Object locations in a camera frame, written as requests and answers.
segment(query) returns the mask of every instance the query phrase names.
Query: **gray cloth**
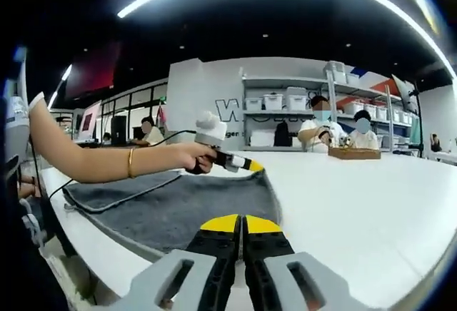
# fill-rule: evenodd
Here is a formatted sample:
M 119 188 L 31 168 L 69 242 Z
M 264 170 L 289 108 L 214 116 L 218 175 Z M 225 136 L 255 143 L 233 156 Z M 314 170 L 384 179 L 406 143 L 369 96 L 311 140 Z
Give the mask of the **gray cloth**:
M 185 249 L 201 225 L 225 215 L 280 223 L 264 171 L 244 178 L 171 171 L 105 184 L 73 184 L 67 200 L 107 235 L 147 260 Z

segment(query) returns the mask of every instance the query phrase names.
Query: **gray gripper housing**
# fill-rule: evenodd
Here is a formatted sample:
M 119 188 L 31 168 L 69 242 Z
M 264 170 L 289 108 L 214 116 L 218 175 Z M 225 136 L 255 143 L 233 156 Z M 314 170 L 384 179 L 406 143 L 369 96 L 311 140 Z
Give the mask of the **gray gripper housing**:
M 198 311 L 202 292 L 216 258 L 208 255 L 173 250 L 151 265 L 131 284 L 127 296 L 110 306 L 92 310 L 163 311 L 159 307 L 183 265 L 192 265 L 174 300 L 173 311 Z M 282 311 L 309 311 L 305 295 L 291 269 L 299 272 L 320 305 L 318 311 L 386 311 L 370 308 L 351 297 L 348 283 L 307 253 L 266 258 L 265 265 L 275 285 Z

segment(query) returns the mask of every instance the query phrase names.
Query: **red screen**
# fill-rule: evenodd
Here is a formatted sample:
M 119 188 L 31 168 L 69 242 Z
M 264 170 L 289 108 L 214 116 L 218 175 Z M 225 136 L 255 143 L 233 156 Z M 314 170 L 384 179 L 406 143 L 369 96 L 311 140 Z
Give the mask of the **red screen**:
M 76 58 L 66 81 L 66 99 L 113 86 L 114 69 L 120 53 L 121 44 L 112 42 Z

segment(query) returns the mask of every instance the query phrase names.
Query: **metal shelving unit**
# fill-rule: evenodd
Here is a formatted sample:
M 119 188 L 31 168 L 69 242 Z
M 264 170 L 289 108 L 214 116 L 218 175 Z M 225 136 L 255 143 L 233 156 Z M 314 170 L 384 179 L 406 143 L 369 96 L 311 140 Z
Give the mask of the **metal shelving unit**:
M 306 88 L 308 90 L 315 91 L 328 91 L 329 100 L 331 103 L 331 120 L 337 121 L 339 118 L 350 119 L 353 118 L 353 115 L 341 114 L 336 112 L 336 94 L 338 95 L 347 95 L 347 96 L 357 96 L 361 98 L 369 98 L 375 101 L 385 101 L 387 104 L 388 115 L 390 115 L 389 120 L 372 120 L 374 123 L 382 123 L 389 125 L 389 138 L 390 144 L 393 142 L 393 127 L 411 127 L 411 125 L 393 122 L 392 121 L 392 104 L 401 103 L 401 98 L 398 96 L 392 96 L 386 87 L 386 92 L 373 90 L 371 88 L 364 88 L 361 86 L 352 86 L 350 84 L 336 83 L 333 79 L 333 74 L 331 71 L 326 72 L 327 78 L 309 78 L 309 77 L 295 77 L 295 76 L 272 76 L 272 77 L 260 77 L 260 76 L 247 76 L 242 73 L 241 69 L 241 79 L 243 81 L 243 103 L 246 98 L 246 91 L 251 89 L 262 89 L 262 90 L 285 90 L 288 87 L 300 87 Z M 243 111 L 244 120 L 243 120 L 243 131 L 244 131 L 244 144 L 243 151 L 281 151 L 281 152 L 299 152 L 302 151 L 301 148 L 297 147 L 256 147 L 249 146 L 249 132 L 247 129 L 246 118 L 253 118 L 259 116 L 309 116 L 312 117 L 313 112 L 308 111 L 289 111 L 289 110 L 280 110 L 280 111 Z M 392 152 L 394 148 L 385 148 L 383 151 Z

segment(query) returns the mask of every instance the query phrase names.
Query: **white shirt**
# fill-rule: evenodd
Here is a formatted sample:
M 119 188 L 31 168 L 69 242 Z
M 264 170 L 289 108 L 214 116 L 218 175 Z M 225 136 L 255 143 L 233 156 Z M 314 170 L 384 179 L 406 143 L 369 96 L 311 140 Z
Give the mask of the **white shirt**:
M 327 126 L 330 128 L 330 133 L 332 134 L 333 138 L 331 141 L 331 147 L 338 147 L 339 139 L 346 136 L 346 133 L 342 129 L 342 127 L 337 124 L 337 122 L 333 121 L 320 121 L 316 118 L 312 120 L 306 120 L 301 125 L 300 131 L 306 131 L 308 129 L 319 128 Z M 312 137 L 307 143 L 305 143 L 303 149 L 306 152 L 314 152 L 314 153 L 327 153 L 328 147 L 325 143 L 321 141 L 318 137 L 319 134 Z
M 151 132 L 144 136 L 143 141 L 149 142 L 150 145 L 154 145 L 156 143 L 159 143 L 164 139 L 164 136 L 160 132 L 160 129 L 157 127 L 152 127 Z
M 365 134 L 359 133 L 357 130 L 352 131 L 349 136 L 352 139 L 354 148 L 366 148 L 378 150 L 378 137 L 373 131 L 368 131 Z

